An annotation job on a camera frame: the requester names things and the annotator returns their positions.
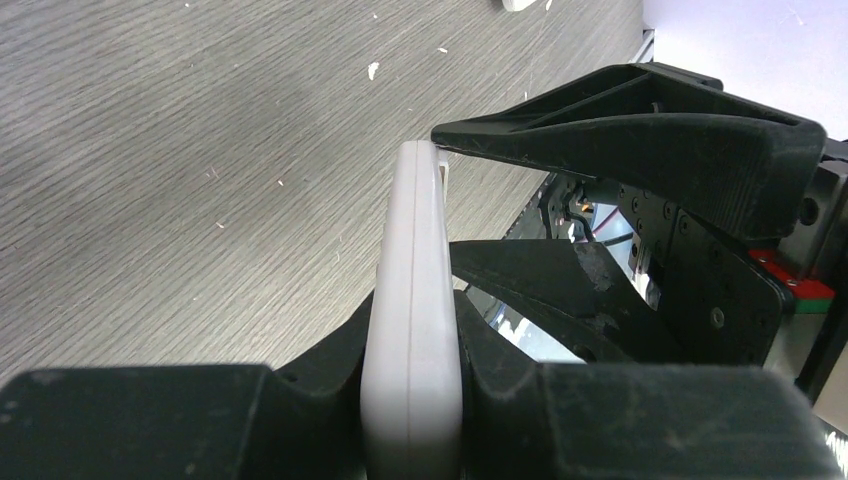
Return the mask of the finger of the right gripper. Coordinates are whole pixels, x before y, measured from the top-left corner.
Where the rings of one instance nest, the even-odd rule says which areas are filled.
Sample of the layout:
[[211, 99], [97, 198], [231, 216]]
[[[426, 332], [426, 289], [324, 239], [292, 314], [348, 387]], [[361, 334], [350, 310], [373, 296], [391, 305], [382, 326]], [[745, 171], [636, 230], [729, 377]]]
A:
[[738, 240], [793, 231], [827, 141], [814, 121], [656, 62], [604, 67], [430, 137], [467, 156], [646, 190]]
[[680, 363], [683, 349], [598, 243], [450, 245], [454, 276], [503, 301], [590, 362]]

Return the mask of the white battery cover plain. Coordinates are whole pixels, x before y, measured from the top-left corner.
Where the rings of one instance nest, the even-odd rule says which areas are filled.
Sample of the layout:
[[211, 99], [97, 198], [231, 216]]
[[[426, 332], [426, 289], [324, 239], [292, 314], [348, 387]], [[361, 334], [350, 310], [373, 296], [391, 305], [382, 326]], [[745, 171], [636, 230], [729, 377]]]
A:
[[437, 150], [437, 167], [442, 186], [443, 201], [444, 203], [447, 203], [450, 174], [449, 155], [446, 151], [441, 149]]

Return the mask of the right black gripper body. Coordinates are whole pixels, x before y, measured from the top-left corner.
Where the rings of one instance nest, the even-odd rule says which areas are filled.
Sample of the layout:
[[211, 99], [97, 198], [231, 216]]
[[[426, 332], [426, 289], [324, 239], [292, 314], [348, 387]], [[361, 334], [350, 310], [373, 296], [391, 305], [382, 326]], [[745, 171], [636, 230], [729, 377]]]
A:
[[847, 162], [818, 164], [793, 232], [736, 240], [674, 202], [622, 186], [629, 264], [648, 302], [701, 364], [758, 365], [817, 398], [847, 344]]

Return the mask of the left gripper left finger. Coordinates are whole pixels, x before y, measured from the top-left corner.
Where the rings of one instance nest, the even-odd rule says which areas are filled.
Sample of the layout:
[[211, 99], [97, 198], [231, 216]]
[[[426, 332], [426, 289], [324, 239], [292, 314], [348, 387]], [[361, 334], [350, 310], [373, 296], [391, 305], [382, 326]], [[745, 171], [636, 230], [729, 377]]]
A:
[[5, 479], [361, 479], [371, 304], [280, 369], [41, 369], [1, 391]]

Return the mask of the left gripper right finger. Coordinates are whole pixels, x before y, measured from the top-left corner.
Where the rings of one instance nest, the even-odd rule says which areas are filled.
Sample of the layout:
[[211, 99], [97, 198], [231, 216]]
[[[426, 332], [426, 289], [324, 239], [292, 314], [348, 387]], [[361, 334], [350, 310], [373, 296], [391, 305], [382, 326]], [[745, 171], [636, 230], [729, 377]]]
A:
[[539, 363], [455, 295], [470, 479], [839, 479], [806, 398], [756, 368]]

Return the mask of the white remote with black window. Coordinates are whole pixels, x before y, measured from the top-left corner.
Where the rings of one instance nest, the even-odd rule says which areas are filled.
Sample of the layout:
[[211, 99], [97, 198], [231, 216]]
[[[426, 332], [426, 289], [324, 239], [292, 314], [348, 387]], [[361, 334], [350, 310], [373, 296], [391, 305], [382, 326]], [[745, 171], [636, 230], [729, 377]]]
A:
[[457, 479], [463, 386], [439, 149], [395, 162], [360, 383], [370, 479]]

